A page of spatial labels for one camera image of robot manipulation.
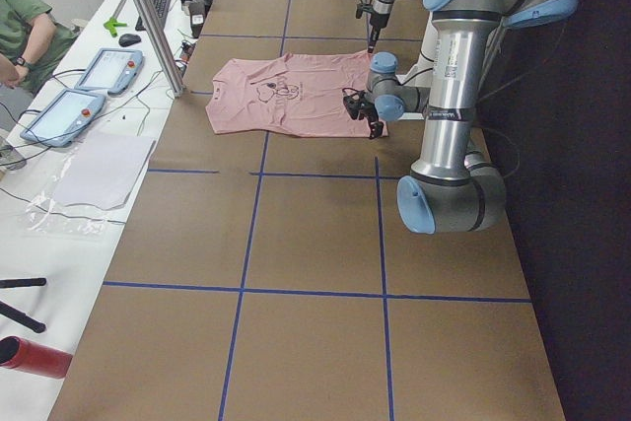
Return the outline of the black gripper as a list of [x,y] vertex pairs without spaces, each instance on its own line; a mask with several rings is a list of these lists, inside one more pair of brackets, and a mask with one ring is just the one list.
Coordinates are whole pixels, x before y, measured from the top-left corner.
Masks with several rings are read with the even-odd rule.
[[384,124],[379,119],[379,114],[373,104],[363,106],[363,114],[370,125],[370,139],[376,139],[383,135]]
[[372,53],[377,45],[380,36],[380,30],[384,29],[387,26],[389,20],[389,13],[379,13],[372,12],[370,16],[370,28],[368,43],[367,43],[367,51]]

